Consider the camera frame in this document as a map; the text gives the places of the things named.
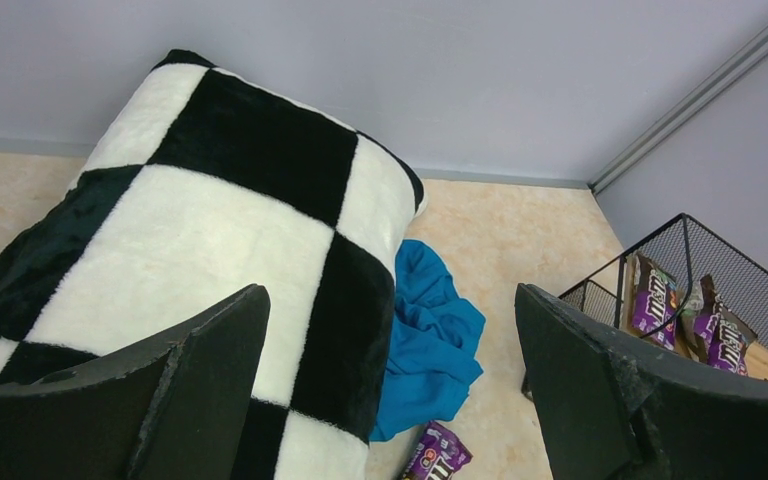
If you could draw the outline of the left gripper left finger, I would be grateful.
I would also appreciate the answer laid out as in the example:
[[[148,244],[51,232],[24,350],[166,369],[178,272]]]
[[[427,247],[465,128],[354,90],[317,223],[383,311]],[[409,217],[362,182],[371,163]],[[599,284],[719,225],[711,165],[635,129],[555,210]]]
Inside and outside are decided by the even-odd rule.
[[[162,332],[0,385],[0,479],[226,479],[270,299],[249,285]]]

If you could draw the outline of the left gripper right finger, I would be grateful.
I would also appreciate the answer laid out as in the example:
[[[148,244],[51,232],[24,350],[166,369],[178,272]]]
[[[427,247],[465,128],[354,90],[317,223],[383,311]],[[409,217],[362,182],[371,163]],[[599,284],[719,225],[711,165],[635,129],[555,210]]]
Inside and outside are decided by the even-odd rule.
[[[768,479],[768,381],[694,362],[521,284],[515,317],[556,479]]]

